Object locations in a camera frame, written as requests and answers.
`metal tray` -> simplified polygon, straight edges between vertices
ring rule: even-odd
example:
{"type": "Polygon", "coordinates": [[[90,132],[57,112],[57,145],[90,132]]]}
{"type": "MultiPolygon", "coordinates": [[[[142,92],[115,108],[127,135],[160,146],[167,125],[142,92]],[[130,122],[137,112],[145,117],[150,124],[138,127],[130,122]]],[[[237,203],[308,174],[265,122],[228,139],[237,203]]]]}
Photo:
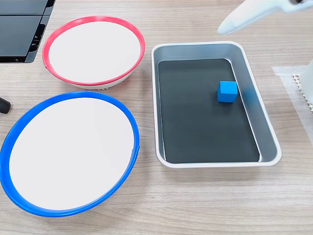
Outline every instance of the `metal tray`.
{"type": "Polygon", "coordinates": [[[156,156],[172,168],[269,166],[281,149],[243,48],[234,42],[153,48],[156,156]],[[236,81],[234,103],[217,101],[236,81]]]}

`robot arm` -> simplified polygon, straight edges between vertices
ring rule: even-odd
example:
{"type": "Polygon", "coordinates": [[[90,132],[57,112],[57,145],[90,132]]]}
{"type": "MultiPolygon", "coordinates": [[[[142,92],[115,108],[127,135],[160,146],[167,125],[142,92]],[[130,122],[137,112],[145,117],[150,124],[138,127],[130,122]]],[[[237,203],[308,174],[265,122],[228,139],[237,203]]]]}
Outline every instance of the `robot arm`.
{"type": "Polygon", "coordinates": [[[220,25],[220,34],[230,34],[276,11],[286,13],[313,7],[313,0],[245,0],[220,25]]]}

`bowl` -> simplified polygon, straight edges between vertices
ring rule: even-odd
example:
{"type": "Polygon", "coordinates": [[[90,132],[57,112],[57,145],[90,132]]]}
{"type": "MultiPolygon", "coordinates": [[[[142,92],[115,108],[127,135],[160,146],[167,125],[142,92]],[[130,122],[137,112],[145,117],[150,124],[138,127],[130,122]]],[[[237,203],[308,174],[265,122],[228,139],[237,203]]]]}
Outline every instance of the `bowl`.
{"type": "Polygon", "coordinates": [[[47,39],[45,67],[84,89],[107,89],[125,80],[140,63],[145,42],[131,23],[108,16],[71,21],[47,39]]]}

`blue rim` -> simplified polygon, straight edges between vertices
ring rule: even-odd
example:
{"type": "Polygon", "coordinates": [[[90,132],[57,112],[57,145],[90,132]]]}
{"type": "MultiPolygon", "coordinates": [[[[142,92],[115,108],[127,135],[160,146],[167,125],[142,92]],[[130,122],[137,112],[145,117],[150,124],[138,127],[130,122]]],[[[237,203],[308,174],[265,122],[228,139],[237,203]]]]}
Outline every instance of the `blue rim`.
{"type": "Polygon", "coordinates": [[[132,113],[126,108],[125,105],[123,105],[120,101],[117,99],[108,96],[106,94],[97,93],[97,92],[69,92],[65,94],[60,94],[55,97],[52,97],[50,99],[47,99],[43,101],[42,103],[36,105],[34,108],[29,110],[26,114],[24,114],[12,127],[9,134],[7,135],[6,139],[4,140],[4,143],[2,145],[2,149],[0,152],[0,181],[2,184],[2,187],[8,197],[20,208],[23,210],[30,212],[32,214],[45,216],[45,217],[62,217],[62,216],[69,216],[73,214],[78,214],[81,212],[84,212],[86,210],[89,210],[96,205],[100,204],[104,200],[106,200],[108,197],[110,197],[127,179],[128,175],[130,174],[139,152],[139,130],[138,126],[136,124],[136,121],[132,115],[132,113]],[[130,159],[130,162],[126,168],[126,171],[124,172],[123,176],[119,179],[119,181],[104,195],[102,195],[100,198],[94,200],[93,202],[90,202],[84,206],[68,209],[68,210],[49,210],[44,209],[41,207],[37,207],[28,201],[26,201],[15,189],[11,176],[9,171],[9,162],[10,162],[10,156],[13,149],[13,146],[19,137],[22,130],[25,128],[25,126],[42,110],[46,109],[47,107],[64,101],[68,99],[75,99],[75,98],[96,98],[101,99],[106,102],[109,102],[116,107],[118,107],[121,111],[124,112],[124,114],[127,116],[128,120],[130,121],[133,132],[134,132],[134,148],[132,151],[132,156],[130,159]]]}

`blue cube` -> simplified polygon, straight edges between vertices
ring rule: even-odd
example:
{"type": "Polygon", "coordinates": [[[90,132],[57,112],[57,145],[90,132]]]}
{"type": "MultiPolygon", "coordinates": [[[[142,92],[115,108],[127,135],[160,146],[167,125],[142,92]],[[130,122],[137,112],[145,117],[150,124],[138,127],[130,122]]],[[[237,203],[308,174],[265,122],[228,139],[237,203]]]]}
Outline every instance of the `blue cube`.
{"type": "Polygon", "coordinates": [[[221,81],[217,92],[219,102],[233,103],[237,98],[237,83],[230,81],[221,81]]]}

